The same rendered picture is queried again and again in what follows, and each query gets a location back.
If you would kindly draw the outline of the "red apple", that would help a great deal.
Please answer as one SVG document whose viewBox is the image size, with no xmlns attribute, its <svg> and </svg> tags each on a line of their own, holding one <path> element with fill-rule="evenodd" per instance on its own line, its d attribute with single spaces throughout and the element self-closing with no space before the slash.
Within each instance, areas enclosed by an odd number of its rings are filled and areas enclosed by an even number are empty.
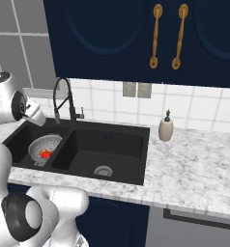
<svg viewBox="0 0 230 247">
<path fill-rule="evenodd" d="M 41 158 L 49 158 L 53 154 L 53 151 L 48 151 L 46 149 L 40 150 Z"/>
</svg>

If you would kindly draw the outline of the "grey dishwasher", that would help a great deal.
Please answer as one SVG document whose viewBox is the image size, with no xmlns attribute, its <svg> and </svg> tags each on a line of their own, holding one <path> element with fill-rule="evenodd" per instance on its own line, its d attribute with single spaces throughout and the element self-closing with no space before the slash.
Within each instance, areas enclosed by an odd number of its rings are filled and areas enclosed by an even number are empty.
<svg viewBox="0 0 230 247">
<path fill-rule="evenodd" d="M 164 208 L 150 207 L 145 247 L 230 247 L 230 230 L 163 217 Z M 172 214 L 230 224 L 230 219 L 170 209 Z"/>
</svg>

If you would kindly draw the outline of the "navy upper cupboard door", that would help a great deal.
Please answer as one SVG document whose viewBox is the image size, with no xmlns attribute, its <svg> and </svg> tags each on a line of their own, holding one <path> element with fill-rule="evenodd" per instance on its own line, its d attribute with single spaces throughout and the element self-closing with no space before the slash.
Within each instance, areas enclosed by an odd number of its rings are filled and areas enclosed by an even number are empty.
<svg viewBox="0 0 230 247">
<path fill-rule="evenodd" d="M 158 21 L 158 66 L 150 68 Z M 43 0 L 58 77 L 159 83 L 165 77 L 170 0 Z"/>
<path fill-rule="evenodd" d="M 230 0 L 171 0 L 168 57 L 176 57 L 181 19 L 188 5 L 181 66 L 169 69 L 169 82 L 179 85 L 230 88 Z"/>
</svg>

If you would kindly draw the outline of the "grey metal colander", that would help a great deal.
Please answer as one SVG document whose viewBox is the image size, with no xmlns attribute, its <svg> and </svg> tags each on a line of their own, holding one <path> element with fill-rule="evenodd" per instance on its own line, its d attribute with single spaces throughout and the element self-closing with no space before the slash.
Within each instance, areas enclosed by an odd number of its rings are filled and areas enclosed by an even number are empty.
<svg viewBox="0 0 230 247">
<path fill-rule="evenodd" d="M 32 160 L 35 162 L 35 166 L 43 167 L 46 161 L 50 158 L 41 158 L 40 150 L 46 149 L 48 151 L 55 151 L 61 141 L 62 137 L 58 134 L 44 135 L 33 141 L 28 148 L 28 152 Z"/>
</svg>

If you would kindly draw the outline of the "black double sink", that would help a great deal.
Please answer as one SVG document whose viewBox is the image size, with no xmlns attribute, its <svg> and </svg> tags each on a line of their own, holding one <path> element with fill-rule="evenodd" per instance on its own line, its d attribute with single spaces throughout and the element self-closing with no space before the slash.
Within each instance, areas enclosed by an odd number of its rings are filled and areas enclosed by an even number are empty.
<svg viewBox="0 0 230 247">
<path fill-rule="evenodd" d="M 58 134 L 62 141 L 43 167 L 35 166 L 28 148 L 47 134 Z M 15 167 L 141 185 L 149 135 L 148 127 L 69 120 L 56 123 L 49 118 L 43 126 L 23 123 L 4 145 L 11 151 Z M 99 166 L 109 166 L 112 176 L 96 176 L 94 170 Z"/>
</svg>

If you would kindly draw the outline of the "navy lower cabinet door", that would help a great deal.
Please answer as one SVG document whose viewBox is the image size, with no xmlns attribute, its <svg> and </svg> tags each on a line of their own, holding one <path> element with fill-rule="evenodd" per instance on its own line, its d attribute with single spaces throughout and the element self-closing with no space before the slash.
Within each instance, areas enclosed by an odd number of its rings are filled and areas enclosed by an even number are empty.
<svg viewBox="0 0 230 247">
<path fill-rule="evenodd" d="M 21 247 L 145 247 L 149 208 L 90 197 L 83 189 L 11 184 L 9 190 L 35 199 L 47 233 Z"/>
</svg>

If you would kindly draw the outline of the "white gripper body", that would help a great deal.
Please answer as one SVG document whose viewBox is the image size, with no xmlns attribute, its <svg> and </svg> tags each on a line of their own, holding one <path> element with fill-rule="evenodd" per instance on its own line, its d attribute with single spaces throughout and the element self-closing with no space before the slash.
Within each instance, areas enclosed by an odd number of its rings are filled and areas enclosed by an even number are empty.
<svg viewBox="0 0 230 247">
<path fill-rule="evenodd" d="M 46 117 L 41 110 L 41 106 L 31 98 L 27 98 L 26 111 L 23 118 L 37 126 L 43 126 L 46 122 Z"/>
</svg>

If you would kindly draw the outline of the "grey framed window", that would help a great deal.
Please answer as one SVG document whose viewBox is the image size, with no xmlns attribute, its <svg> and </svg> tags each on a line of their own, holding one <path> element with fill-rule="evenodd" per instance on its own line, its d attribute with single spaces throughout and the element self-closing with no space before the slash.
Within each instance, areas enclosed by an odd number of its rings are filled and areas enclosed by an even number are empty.
<svg viewBox="0 0 230 247">
<path fill-rule="evenodd" d="M 0 0 L 0 71 L 32 97 L 52 97 L 56 80 L 43 0 Z"/>
</svg>

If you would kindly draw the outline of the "beige soap dispenser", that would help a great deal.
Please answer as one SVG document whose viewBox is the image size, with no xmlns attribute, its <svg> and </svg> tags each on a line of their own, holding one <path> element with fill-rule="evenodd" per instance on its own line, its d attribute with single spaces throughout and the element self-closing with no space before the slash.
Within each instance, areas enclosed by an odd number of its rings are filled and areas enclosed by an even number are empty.
<svg viewBox="0 0 230 247">
<path fill-rule="evenodd" d="M 170 110 L 166 111 L 166 116 L 160 121 L 158 126 L 158 137 L 163 142 L 168 142 L 173 134 L 173 121 L 170 118 Z"/>
</svg>

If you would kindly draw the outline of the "metal sink drain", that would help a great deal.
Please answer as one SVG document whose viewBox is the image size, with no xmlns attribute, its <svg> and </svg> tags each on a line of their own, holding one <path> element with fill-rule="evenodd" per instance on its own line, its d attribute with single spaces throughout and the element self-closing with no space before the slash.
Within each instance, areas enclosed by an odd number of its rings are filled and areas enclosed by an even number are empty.
<svg viewBox="0 0 230 247">
<path fill-rule="evenodd" d="M 96 176 L 111 177 L 113 170 L 109 166 L 99 166 L 94 170 Z"/>
</svg>

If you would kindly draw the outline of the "grey wall outlet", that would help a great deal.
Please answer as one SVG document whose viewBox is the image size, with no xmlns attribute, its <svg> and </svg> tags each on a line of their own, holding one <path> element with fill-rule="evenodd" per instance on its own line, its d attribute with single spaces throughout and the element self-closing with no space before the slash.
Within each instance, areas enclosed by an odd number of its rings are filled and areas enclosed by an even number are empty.
<svg viewBox="0 0 230 247">
<path fill-rule="evenodd" d="M 124 82 L 123 83 L 123 96 L 135 97 L 136 95 L 136 83 Z"/>
<path fill-rule="evenodd" d="M 137 88 L 137 96 L 141 98 L 150 98 L 152 94 L 151 83 L 139 83 Z"/>
</svg>

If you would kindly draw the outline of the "black spring faucet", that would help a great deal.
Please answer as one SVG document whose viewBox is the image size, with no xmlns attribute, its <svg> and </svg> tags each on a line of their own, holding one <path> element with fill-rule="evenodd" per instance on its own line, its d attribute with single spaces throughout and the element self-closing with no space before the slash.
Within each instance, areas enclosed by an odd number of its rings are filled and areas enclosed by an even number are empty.
<svg viewBox="0 0 230 247">
<path fill-rule="evenodd" d="M 61 80 L 64 80 L 67 84 L 67 88 L 68 88 L 68 96 L 64 99 L 64 101 L 60 104 L 57 105 L 56 103 L 56 91 L 57 91 L 57 87 L 59 86 L 59 83 Z M 73 98 L 72 98 L 72 89 L 71 89 L 71 83 L 67 78 L 58 78 L 55 85 L 54 85 L 54 89 L 53 89 L 53 110 L 54 110 L 54 117 L 55 117 L 55 122 L 56 123 L 60 123 L 60 113 L 59 110 L 61 109 L 61 107 L 66 103 L 69 103 L 69 112 L 70 112 L 70 118 L 71 121 L 73 123 L 76 122 L 77 119 L 84 119 L 84 110 L 81 110 L 81 113 L 78 114 L 75 111 L 75 107 L 73 105 Z"/>
</svg>

